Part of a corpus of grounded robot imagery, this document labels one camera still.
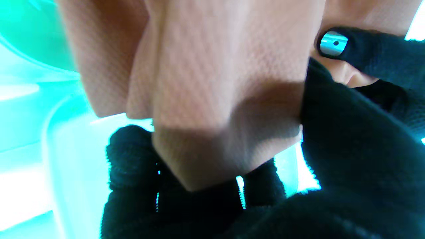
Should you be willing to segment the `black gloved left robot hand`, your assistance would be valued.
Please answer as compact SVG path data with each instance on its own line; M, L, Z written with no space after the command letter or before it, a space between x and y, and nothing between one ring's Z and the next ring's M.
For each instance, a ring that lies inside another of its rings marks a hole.
M383 32L333 27L317 40L320 56L342 60L378 80L356 90L419 138L425 135L425 44Z

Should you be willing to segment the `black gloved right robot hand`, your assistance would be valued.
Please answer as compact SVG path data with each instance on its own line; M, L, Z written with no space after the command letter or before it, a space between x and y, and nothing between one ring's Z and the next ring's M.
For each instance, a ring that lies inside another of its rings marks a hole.
M302 152L321 189L243 210L236 180L186 191L137 125L109 140L111 193L102 239L423 239L424 145L407 127L311 59L302 100Z

